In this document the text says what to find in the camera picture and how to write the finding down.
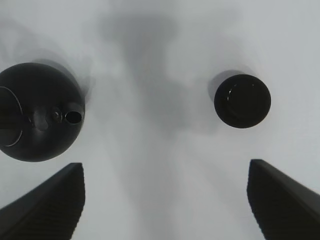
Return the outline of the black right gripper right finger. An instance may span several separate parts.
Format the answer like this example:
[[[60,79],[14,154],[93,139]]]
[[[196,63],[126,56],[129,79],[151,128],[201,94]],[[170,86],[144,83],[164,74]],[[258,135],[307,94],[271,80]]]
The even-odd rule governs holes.
[[[247,198],[266,240],[318,240],[320,196],[262,159],[249,164]]]

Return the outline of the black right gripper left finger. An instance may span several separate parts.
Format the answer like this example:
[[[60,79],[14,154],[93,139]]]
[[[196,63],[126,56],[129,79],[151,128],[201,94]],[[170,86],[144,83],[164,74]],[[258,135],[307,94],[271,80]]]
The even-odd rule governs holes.
[[[2,240],[70,240],[86,201],[83,165],[70,163],[0,210]]]

